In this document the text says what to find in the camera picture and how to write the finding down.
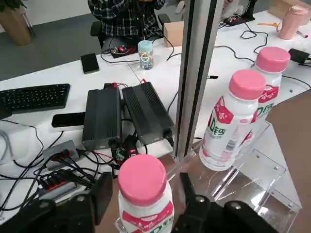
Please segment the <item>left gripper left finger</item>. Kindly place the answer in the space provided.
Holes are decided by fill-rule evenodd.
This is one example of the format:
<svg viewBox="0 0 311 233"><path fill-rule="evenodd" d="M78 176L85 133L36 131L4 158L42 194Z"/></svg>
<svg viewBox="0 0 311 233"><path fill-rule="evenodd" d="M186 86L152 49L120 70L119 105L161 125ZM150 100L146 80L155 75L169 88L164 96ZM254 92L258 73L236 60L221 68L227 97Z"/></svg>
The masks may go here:
<svg viewBox="0 0 311 233"><path fill-rule="evenodd" d="M93 233L113 193L112 173L104 172L87 192L56 203L36 200L0 226L2 233Z"/></svg>

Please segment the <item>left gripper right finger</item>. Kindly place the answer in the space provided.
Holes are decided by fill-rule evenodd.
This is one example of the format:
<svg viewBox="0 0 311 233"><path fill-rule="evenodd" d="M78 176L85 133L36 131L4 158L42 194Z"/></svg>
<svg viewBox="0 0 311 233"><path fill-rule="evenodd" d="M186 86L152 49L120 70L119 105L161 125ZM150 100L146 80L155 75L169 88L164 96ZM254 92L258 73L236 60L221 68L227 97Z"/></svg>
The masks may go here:
<svg viewBox="0 0 311 233"><path fill-rule="evenodd" d="M195 194L189 175L181 172L186 208L173 226L173 233L276 233L248 204L239 200L220 206Z"/></svg>

